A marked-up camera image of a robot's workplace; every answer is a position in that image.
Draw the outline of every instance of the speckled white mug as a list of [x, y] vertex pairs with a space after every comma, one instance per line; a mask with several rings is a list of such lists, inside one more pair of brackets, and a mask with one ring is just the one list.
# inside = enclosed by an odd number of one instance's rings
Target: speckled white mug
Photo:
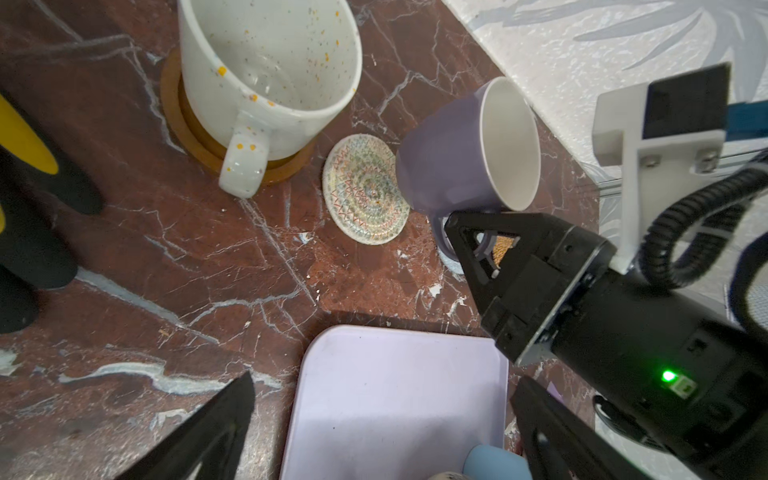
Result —
[[253, 196], [355, 94], [357, 24], [343, 0], [179, 0], [181, 72], [203, 128], [228, 145], [219, 186]]

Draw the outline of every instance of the black and yellow object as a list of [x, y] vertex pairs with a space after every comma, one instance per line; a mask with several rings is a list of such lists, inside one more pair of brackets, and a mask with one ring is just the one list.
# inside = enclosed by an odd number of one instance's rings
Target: black and yellow object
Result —
[[81, 214], [98, 214], [96, 186], [37, 123], [0, 93], [0, 333], [27, 326], [37, 314], [25, 285], [59, 288], [77, 274], [66, 246], [8, 179], [31, 181]]

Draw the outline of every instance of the green led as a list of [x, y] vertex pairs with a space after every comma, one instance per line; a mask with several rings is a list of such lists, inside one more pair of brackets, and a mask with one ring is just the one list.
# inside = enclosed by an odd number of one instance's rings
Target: green led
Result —
[[677, 378], [677, 374], [672, 370], [667, 370], [661, 374], [661, 379], [667, 383], [674, 382], [676, 378]]

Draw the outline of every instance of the red marble tabletop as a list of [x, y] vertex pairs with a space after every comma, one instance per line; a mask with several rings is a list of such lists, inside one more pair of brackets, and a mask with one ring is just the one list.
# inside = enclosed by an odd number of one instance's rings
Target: red marble tabletop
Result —
[[[112, 478], [246, 370], [257, 402], [242, 478], [277, 478], [296, 377], [310, 341], [337, 323], [482, 335], [466, 282], [412, 213], [392, 242], [344, 236], [320, 192], [341, 138], [396, 150], [440, 106], [500, 75], [439, 0], [352, 0], [364, 55], [352, 103], [311, 165], [237, 200], [188, 157], [159, 105], [177, 44], [174, 0], [5, 0], [0, 85], [106, 198], [84, 217], [29, 189], [81, 265], [40, 292], [41, 315], [0, 336], [0, 476]], [[539, 123], [532, 210], [596, 230], [594, 186]], [[512, 369], [553, 382], [591, 422], [591, 389], [559, 362]], [[507, 446], [518, 437], [511, 410]]]

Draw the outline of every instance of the mug rim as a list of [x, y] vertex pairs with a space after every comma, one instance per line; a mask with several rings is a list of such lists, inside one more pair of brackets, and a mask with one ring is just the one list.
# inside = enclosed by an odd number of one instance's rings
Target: mug rim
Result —
[[[524, 206], [518, 206], [515, 205], [514, 207], [509, 205], [507, 200], [502, 196], [501, 191], [496, 186], [496, 182], [494, 181], [493, 175], [491, 174], [491, 169], [488, 166], [488, 157], [485, 154], [485, 139], [483, 138], [483, 114], [485, 113], [485, 102], [488, 98], [488, 93], [491, 91], [491, 87], [494, 84], [497, 84], [499, 82], [505, 82], [509, 84], [512, 88], [515, 89], [515, 91], [520, 95], [520, 97], [523, 100], [523, 103], [525, 104], [526, 108], [526, 115], [525, 118], [528, 121], [528, 126], [532, 127], [533, 131], [536, 132], [536, 186], [532, 189], [532, 192], [529, 197], [526, 198], [526, 203]], [[499, 198], [499, 200], [502, 201], [502, 203], [509, 208], [510, 210], [519, 212], [523, 211], [526, 208], [530, 207], [531, 204], [533, 204], [533, 200], [536, 198], [536, 193], [538, 193], [538, 185], [541, 181], [541, 139], [538, 136], [538, 129], [536, 128], [536, 119], [533, 115], [533, 109], [531, 108], [531, 105], [528, 103], [528, 99], [525, 98], [525, 95], [523, 95], [523, 92], [520, 90], [520, 88], [516, 85], [516, 83], [510, 78], [505, 76], [496, 77], [490, 82], [488, 82], [485, 85], [485, 91], [483, 92], [482, 99], [480, 100], [480, 121], [478, 122], [478, 133], [480, 135], [480, 151], [482, 152], [482, 161], [483, 166], [485, 167], [485, 173], [488, 175], [488, 180], [491, 182], [491, 187], [493, 187], [493, 191], [496, 192], [496, 196]]]
[[[360, 42], [360, 30], [359, 28], [357, 28], [357, 22], [355, 21], [355, 17], [352, 14], [352, 9], [349, 7], [349, 4], [347, 2], [339, 2], [339, 3], [341, 4], [341, 10], [343, 10], [347, 21], [355, 29], [355, 49], [357, 50], [358, 58], [357, 58], [357, 66], [355, 66], [355, 76], [354, 76], [354, 82], [352, 84], [352, 87], [336, 103], [331, 104], [328, 107], [321, 108], [319, 110], [300, 110], [298, 108], [286, 107], [285, 105], [282, 105], [274, 101], [272, 102], [274, 103], [274, 106], [270, 107], [271, 111], [276, 110], [280, 113], [288, 114], [294, 117], [323, 118], [323, 117], [327, 117], [328, 115], [335, 115], [337, 112], [343, 110], [343, 108], [352, 100], [352, 97], [355, 96], [355, 93], [357, 93], [357, 87], [360, 83], [360, 77], [362, 76], [362, 43]], [[194, 9], [192, 7], [192, 0], [179, 0], [179, 5], [181, 6], [181, 11], [182, 11], [182, 14], [184, 15], [184, 19], [187, 21], [187, 25], [189, 25], [190, 30], [192, 31], [192, 35], [194, 35], [195, 40], [200, 45], [200, 48], [203, 50], [203, 53], [205, 54], [206, 59], [215, 68], [216, 65], [214, 64], [212, 59], [216, 58], [218, 55], [216, 55], [214, 48], [210, 46], [210, 43], [208, 43], [207, 38], [205, 38], [203, 29], [200, 27], [200, 23], [197, 21], [197, 16], [194, 14]], [[242, 92], [245, 92], [248, 94], [257, 94], [251, 87], [244, 84], [234, 74], [226, 75], [225, 79], [229, 81], [235, 88], [238, 88]], [[267, 96], [259, 95], [259, 97], [263, 97], [266, 100], [271, 101]]]

